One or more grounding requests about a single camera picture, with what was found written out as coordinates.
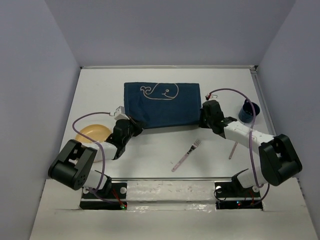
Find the white table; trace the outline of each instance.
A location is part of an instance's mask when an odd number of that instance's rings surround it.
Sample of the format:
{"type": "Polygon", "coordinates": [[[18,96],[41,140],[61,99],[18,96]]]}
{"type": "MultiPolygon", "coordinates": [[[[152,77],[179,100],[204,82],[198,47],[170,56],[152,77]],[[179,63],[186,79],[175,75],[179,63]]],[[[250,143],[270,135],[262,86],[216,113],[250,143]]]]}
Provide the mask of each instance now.
{"type": "MultiPolygon", "coordinates": [[[[202,100],[211,90],[234,88],[261,105],[248,69],[83,69],[61,147],[75,137],[71,124],[76,118],[91,112],[113,111],[123,105],[124,82],[200,83],[202,100]]],[[[236,117],[244,99],[234,92],[218,95],[225,116],[236,117]]],[[[96,115],[79,122],[77,128],[103,124],[112,129],[114,123],[111,117],[96,115]]],[[[257,117],[255,129],[268,132],[263,112],[257,117]]],[[[250,166],[249,151],[241,145],[228,160],[233,144],[209,129],[146,130],[129,142],[119,160],[107,162],[106,174],[113,178],[230,177],[250,166]],[[172,173],[173,164],[197,137],[203,141],[199,149],[172,173]]],[[[94,168],[100,170],[101,164],[95,163],[94,168]]],[[[80,196],[80,190],[47,180],[30,239],[317,239],[295,178],[270,188],[263,201],[264,211],[80,210],[80,196]]]]}

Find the pink utensil handle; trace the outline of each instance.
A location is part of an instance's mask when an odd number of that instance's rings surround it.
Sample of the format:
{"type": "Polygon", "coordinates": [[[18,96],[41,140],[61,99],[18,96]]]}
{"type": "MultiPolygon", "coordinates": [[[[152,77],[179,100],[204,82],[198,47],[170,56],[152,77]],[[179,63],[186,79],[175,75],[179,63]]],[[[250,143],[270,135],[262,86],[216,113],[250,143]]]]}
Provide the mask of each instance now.
{"type": "Polygon", "coordinates": [[[187,159],[188,156],[189,156],[189,154],[186,153],[186,154],[180,159],[180,161],[178,161],[178,163],[171,169],[171,172],[174,172],[175,170],[177,170],[177,168],[187,159]]]}

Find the yellow bowl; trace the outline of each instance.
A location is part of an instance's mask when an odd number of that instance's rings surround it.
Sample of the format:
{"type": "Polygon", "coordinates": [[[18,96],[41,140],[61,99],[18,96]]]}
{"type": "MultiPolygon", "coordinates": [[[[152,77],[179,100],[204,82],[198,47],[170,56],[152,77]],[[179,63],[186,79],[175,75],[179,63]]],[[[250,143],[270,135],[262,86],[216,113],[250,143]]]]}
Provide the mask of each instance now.
{"type": "MultiPolygon", "coordinates": [[[[92,138],[93,140],[99,143],[102,143],[109,137],[109,135],[111,134],[111,131],[106,126],[103,126],[100,124],[93,124],[83,128],[80,131],[80,133],[88,136],[89,138],[92,138]]],[[[85,137],[79,134],[75,136],[75,140],[77,140],[80,143],[87,143],[87,144],[92,143],[92,141],[90,141],[89,139],[86,139],[85,137]]]]}

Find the whale drawing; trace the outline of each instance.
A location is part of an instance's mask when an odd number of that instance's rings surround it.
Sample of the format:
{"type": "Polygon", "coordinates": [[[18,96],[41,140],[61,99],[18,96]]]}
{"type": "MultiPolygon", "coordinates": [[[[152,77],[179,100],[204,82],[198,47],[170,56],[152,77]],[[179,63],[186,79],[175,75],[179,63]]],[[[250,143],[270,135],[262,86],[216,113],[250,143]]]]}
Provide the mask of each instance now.
{"type": "Polygon", "coordinates": [[[163,93],[161,93],[161,95],[163,95],[163,98],[159,98],[157,97],[155,94],[152,94],[154,92],[154,90],[156,89],[156,87],[158,87],[161,83],[157,83],[153,88],[151,88],[150,86],[141,86],[140,87],[140,91],[143,92],[143,95],[151,100],[173,100],[178,96],[179,93],[179,87],[177,84],[172,83],[171,85],[175,86],[176,88],[176,94],[174,96],[170,96],[169,94],[171,92],[174,92],[171,90],[170,92],[170,87],[167,87],[163,93]]]}

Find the fork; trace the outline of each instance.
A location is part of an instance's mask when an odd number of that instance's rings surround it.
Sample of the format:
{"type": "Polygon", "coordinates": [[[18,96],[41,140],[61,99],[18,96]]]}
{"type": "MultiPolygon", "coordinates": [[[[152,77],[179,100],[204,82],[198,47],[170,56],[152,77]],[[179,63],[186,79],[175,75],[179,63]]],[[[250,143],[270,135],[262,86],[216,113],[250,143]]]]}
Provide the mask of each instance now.
{"type": "Polygon", "coordinates": [[[189,157],[190,153],[195,150],[201,143],[201,140],[198,138],[195,140],[195,142],[190,147],[189,151],[178,161],[178,163],[171,169],[171,172],[174,172],[177,170],[177,168],[189,157]]]}

